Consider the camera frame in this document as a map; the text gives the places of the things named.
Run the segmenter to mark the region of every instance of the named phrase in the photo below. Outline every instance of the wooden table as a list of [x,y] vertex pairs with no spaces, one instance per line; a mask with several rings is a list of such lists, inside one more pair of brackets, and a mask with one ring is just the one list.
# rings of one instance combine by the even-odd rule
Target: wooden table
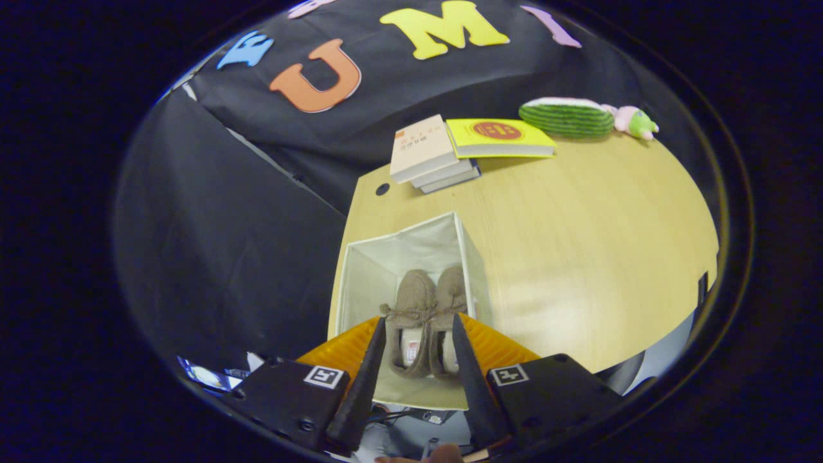
[[481,178],[428,195],[395,184],[388,166],[363,175],[329,338],[346,245],[448,211],[485,261],[490,325],[535,353],[567,353],[597,372],[677,327],[697,306],[700,278],[708,273],[711,288],[717,277],[718,234],[694,181],[656,140],[556,141],[553,159],[481,159]]

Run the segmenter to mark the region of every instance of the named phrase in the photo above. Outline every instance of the fabric storage bin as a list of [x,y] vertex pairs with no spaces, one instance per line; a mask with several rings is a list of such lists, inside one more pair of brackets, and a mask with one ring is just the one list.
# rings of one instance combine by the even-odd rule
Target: fabric storage bin
[[[437,283],[441,273],[463,266],[467,312],[491,323],[491,298],[486,271],[477,248],[454,212],[418,223],[390,235],[350,243],[343,257],[336,334],[380,315],[380,304],[394,307],[398,286],[409,270],[422,269]],[[433,377],[406,379],[383,356],[374,401],[421,409],[467,409],[463,387]]]

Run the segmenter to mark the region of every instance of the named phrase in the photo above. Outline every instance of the blue letter e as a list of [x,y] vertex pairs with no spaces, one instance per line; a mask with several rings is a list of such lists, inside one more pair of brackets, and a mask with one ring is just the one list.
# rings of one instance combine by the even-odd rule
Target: blue letter e
[[250,67],[259,63],[260,58],[274,43],[274,39],[266,40],[265,35],[255,35],[257,31],[249,32],[238,40],[235,46],[226,53],[217,64],[220,69],[227,64],[246,62]]

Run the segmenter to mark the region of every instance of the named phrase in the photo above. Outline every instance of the brown slipper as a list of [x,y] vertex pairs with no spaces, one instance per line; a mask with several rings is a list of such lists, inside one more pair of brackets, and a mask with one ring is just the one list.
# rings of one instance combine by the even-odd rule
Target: brown slipper
[[386,348],[392,370],[406,378],[429,375],[429,344],[425,321],[435,306],[435,283],[423,270],[410,270],[400,281],[398,300],[391,309],[380,306],[386,315]]
[[429,368],[436,378],[446,381],[459,379],[457,356],[452,341],[454,314],[466,313],[466,283],[463,268],[446,269],[435,290],[437,305],[429,316]]

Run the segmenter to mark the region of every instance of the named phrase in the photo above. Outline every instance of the foam letter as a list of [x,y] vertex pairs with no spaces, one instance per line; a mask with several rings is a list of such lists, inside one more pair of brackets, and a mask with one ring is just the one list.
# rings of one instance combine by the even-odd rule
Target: foam letter
[[304,14],[313,12],[317,7],[321,7],[323,5],[328,5],[335,0],[306,0],[299,5],[292,7],[289,10],[289,19],[295,19],[298,17],[303,16]]
[[523,5],[520,7],[527,12],[532,13],[534,16],[537,16],[537,19],[539,19],[540,22],[542,22],[543,25],[551,31],[551,38],[558,44],[565,45],[567,47],[583,48],[580,42],[572,39],[571,35],[563,29],[563,26],[557,24],[555,18],[551,17],[549,13],[544,12],[543,10],[538,10],[537,8],[524,7]]
[[509,37],[489,24],[474,3],[463,0],[443,2],[442,18],[403,8],[384,15],[380,22],[399,27],[416,47],[414,57],[417,59],[428,59],[449,51],[449,47],[435,42],[431,36],[459,49],[464,48],[466,37],[463,29],[468,30],[469,41],[481,47],[509,43]]
[[227,64],[247,63],[250,67],[259,63],[260,58],[268,51],[274,43],[274,39],[266,40],[265,35],[255,35],[257,31],[249,32],[237,41],[235,46],[226,53],[223,59],[217,64],[220,69]]
[[311,84],[300,70],[302,64],[293,64],[274,78],[268,89],[281,91],[298,110],[305,113],[319,113],[330,110],[337,103],[345,100],[360,85],[360,69],[354,61],[340,49],[340,39],[329,40],[309,54],[309,59],[322,59],[337,73],[334,87],[320,91]]

